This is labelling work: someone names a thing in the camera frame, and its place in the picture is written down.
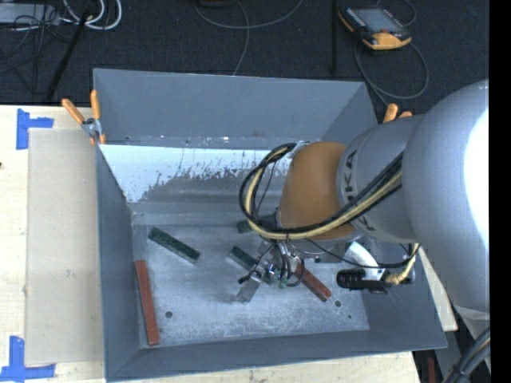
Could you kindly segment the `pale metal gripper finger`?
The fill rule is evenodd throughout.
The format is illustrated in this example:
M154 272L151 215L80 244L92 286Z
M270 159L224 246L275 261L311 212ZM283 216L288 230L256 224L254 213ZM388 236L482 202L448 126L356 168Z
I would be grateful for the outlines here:
M250 271L247 275L243 276L239 280L241 288L236 295L236 300L243 304L249 303L261 286L262 281L263 275L257 270Z

